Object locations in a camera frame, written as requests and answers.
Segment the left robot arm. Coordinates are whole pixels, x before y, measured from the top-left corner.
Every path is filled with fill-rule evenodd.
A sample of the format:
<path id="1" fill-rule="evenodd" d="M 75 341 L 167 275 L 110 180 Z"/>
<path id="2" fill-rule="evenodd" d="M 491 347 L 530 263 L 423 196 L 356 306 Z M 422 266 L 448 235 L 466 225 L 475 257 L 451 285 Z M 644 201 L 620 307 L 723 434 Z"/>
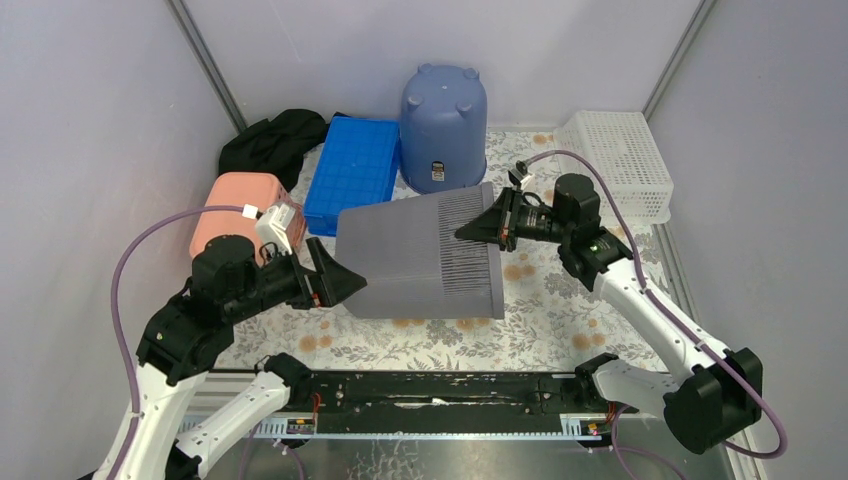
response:
<path id="1" fill-rule="evenodd" d="M 286 353 L 268 358 L 250 385 L 195 430 L 178 429 L 237 324 L 272 307 L 329 308 L 364 289 L 321 242 L 307 242 L 314 266 L 294 254 L 256 262 L 242 236 L 211 240 L 192 274 L 148 321 L 136 350 L 131 403 L 110 452 L 92 479 L 202 479 L 253 427 L 284 408 L 314 405 L 311 371 Z"/>

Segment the pink plastic basket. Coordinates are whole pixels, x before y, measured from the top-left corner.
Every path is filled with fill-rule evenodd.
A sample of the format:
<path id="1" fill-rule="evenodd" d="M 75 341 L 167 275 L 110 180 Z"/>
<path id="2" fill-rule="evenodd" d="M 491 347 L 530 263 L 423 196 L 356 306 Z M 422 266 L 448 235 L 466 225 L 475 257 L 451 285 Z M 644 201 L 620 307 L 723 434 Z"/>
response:
<path id="1" fill-rule="evenodd" d="M 285 228 L 290 245 L 300 250 L 306 230 L 302 206 L 296 203 L 279 179 L 269 173 L 229 172 L 213 184 L 206 206 L 238 206 L 237 212 L 205 212 L 200 215 L 188 247 L 191 258 L 200 254 L 206 245 L 221 235 L 239 235 L 252 241 L 258 263 L 261 262 L 260 236 L 255 230 L 255 220 L 242 216 L 245 204 L 265 212 L 272 204 L 283 202 L 294 210 L 294 217 Z"/>

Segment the white plastic basket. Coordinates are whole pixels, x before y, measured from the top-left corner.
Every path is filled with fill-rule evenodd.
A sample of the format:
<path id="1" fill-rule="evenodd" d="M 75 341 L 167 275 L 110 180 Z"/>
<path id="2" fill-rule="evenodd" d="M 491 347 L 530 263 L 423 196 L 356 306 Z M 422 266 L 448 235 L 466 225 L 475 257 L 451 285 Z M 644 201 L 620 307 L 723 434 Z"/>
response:
<path id="1" fill-rule="evenodd" d="M 627 224 L 670 220 L 674 183 L 643 113 L 581 110 L 554 130 L 553 141 L 600 173 Z"/>

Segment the grey waste bin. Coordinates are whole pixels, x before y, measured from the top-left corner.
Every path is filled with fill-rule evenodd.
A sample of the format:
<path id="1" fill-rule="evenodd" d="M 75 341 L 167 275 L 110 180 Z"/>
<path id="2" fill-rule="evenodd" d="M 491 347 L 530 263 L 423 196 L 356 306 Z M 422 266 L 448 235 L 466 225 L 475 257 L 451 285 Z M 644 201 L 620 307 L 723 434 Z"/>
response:
<path id="1" fill-rule="evenodd" d="M 361 319 L 501 319 L 499 249 L 456 238 L 495 200 L 491 183 L 346 209 L 335 258 L 364 277 L 344 301 Z"/>

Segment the blue bucket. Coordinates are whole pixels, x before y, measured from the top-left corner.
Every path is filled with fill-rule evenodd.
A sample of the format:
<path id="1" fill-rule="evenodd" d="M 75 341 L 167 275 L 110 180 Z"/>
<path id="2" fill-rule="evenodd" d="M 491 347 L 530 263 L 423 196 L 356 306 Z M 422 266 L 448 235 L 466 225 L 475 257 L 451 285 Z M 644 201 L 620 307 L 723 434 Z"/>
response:
<path id="1" fill-rule="evenodd" d="M 419 194 L 479 184 L 487 170 L 487 94 L 472 67 L 421 64 L 402 92 L 400 171 Z"/>

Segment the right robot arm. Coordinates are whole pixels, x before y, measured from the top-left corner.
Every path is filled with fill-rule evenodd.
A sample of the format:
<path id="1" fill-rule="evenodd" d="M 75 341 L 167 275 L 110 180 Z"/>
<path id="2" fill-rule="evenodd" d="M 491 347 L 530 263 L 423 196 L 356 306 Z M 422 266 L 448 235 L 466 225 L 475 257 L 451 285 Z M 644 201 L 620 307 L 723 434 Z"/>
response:
<path id="1" fill-rule="evenodd" d="M 653 348 L 664 374 L 602 354 L 576 368 L 575 402 L 597 412 L 627 404 L 665 421 L 678 442 L 701 454 L 758 422 L 763 367 L 748 348 L 733 351 L 640 280 L 633 252 L 602 226 L 601 199 L 584 175 L 555 183 L 551 205 L 505 188 L 494 204 L 455 232 L 513 251 L 520 239 L 554 243 L 564 269 L 612 305 Z"/>

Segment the blue divided plastic tray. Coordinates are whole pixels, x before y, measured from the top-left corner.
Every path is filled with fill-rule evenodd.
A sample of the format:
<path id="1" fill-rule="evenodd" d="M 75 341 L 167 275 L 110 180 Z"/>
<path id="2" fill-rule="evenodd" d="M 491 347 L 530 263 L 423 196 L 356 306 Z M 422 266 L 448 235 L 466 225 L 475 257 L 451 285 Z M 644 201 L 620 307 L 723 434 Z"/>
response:
<path id="1" fill-rule="evenodd" d="M 334 117 L 303 207 L 309 233 L 334 237 L 342 211 L 389 201 L 399 163 L 397 121 Z"/>

